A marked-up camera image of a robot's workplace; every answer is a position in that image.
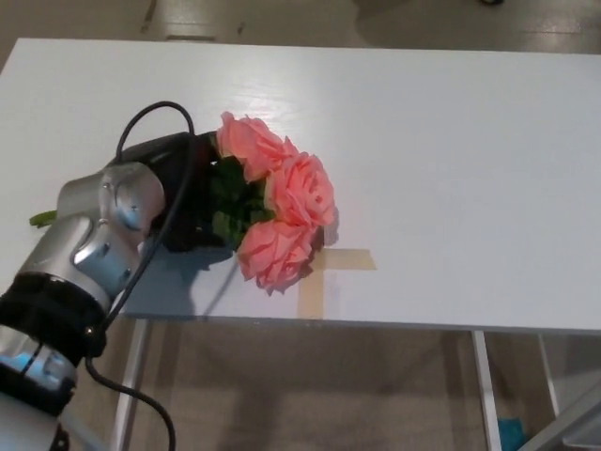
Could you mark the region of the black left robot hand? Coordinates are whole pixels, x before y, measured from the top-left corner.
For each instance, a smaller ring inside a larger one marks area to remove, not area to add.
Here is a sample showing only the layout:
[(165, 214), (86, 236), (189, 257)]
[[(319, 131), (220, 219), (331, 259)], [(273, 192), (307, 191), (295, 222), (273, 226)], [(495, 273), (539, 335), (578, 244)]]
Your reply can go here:
[(215, 203), (211, 200), (210, 183), (218, 162), (214, 132), (190, 138), (185, 132), (156, 138), (129, 147), (122, 152), (124, 163), (142, 163), (162, 184), (165, 209), (152, 223), (159, 231), (166, 219), (186, 173), (192, 174), (175, 219), (164, 235), (162, 244), (171, 253), (191, 252), (197, 248), (224, 248), (223, 238), (212, 230)]

